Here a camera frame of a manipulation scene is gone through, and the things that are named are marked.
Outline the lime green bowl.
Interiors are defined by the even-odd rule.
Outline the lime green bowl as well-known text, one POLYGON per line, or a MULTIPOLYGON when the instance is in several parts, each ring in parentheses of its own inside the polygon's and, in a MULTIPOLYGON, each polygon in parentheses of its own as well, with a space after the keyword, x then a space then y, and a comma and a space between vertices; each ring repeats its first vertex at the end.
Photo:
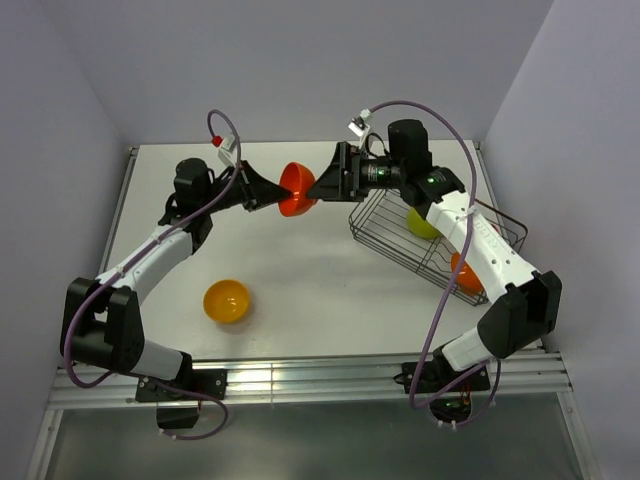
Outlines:
POLYGON ((409 231, 419 238, 433 240, 440 236, 440 232, 424 220, 414 208, 408 210, 406 223, 409 231))

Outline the yellow-orange bowl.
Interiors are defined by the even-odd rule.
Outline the yellow-orange bowl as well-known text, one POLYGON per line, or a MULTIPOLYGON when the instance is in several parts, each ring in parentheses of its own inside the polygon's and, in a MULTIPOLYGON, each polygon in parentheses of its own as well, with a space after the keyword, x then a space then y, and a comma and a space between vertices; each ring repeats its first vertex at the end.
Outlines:
POLYGON ((212 284, 202 300, 205 314, 211 320, 222 324, 240 321, 248 312, 250 304, 248 288, 233 279, 224 279, 212 284))

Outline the white bowl orange outside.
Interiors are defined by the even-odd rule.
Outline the white bowl orange outside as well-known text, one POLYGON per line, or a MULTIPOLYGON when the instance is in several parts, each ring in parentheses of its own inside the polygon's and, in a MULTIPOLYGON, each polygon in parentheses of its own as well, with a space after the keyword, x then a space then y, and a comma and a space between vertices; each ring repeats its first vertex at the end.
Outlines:
POLYGON ((479 295, 484 292, 479 278, 467 263, 463 264, 456 278, 456 284, 463 293, 468 295, 479 295))

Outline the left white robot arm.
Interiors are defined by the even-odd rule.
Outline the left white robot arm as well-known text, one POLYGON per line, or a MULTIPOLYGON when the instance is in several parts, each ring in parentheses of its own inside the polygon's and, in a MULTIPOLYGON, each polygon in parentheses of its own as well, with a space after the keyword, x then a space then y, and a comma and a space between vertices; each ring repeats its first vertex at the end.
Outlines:
POLYGON ((95 279, 78 278, 66 293, 60 350, 71 381, 88 387, 77 362, 122 374, 159 380, 172 399, 195 386, 190 354, 146 338, 141 305, 166 275, 197 253, 212 230, 213 214, 236 205, 252 212, 285 203, 292 189, 258 174, 241 160, 215 175, 204 160, 178 163, 174 191, 151 236, 123 262, 95 279))

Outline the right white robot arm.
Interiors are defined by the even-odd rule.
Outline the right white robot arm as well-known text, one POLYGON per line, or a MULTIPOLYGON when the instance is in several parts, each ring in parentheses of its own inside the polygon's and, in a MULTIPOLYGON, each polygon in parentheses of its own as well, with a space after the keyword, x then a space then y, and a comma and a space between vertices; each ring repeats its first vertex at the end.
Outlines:
POLYGON ((556 326, 562 283, 519 256, 481 211, 475 196, 448 168, 432 161, 428 133, 413 119, 387 129, 389 150, 371 157, 364 148, 340 142, 306 195, 310 199, 358 202, 374 189, 391 189, 456 248, 478 277, 491 304, 476 327, 439 347, 429 361, 435 383, 452 390, 468 369, 491 358, 505 359, 551 333, 556 326))

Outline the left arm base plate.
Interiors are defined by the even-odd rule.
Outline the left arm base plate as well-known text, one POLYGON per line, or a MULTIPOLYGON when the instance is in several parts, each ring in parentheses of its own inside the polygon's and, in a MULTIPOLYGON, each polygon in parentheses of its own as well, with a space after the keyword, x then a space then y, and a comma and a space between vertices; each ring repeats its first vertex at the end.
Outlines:
POLYGON ((163 434, 181 440, 204 439, 223 430, 229 420, 223 403, 227 373, 226 369, 194 370, 185 381, 145 377, 138 381, 134 400, 156 405, 156 424, 163 434), (192 430, 201 419, 205 402, 218 405, 222 419, 212 431, 194 434, 192 430))

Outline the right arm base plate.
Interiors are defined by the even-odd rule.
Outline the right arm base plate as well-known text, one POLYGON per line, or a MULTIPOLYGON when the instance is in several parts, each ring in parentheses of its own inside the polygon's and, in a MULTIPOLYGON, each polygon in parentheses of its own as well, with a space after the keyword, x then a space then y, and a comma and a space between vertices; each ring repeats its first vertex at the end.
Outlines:
POLYGON ((439 360, 429 360, 423 366, 417 381, 417 394, 435 394, 449 383, 456 384, 447 391, 452 397, 443 395, 429 404, 429 410, 438 422, 446 426, 458 426, 471 418, 473 402, 472 394, 476 392, 489 392, 491 382, 486 366, 477 369, 472 375, 465 374, 473 370, 473 367, 457 372, 439 360))

